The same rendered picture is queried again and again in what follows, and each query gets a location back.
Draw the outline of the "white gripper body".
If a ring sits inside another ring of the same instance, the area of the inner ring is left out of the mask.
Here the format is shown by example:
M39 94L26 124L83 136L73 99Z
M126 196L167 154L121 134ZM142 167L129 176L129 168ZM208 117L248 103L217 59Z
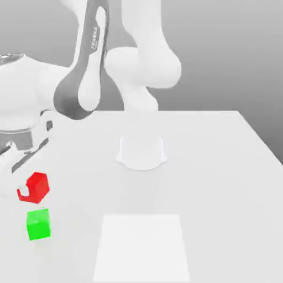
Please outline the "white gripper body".
M25 186L35 160L41 156L41 151L49 144L47 137L36 150L21 151L12 142L7 144L0 154L0 197L12 197L17 189Z

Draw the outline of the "small red cube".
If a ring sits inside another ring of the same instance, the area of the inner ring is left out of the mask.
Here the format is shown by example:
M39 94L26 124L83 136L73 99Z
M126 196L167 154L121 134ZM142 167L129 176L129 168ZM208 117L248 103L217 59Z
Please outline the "small red cube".
M39 204L46 194L50 191L47 174L42 172L34 172L26 181L28 195L21 194L17 189L20 201Z

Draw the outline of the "small green cube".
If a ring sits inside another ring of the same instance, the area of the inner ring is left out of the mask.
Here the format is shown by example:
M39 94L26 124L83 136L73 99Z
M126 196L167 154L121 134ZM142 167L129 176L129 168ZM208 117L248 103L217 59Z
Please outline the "small green cube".
M47 208L27 212L27 233L29 240L51 236L50 216Z

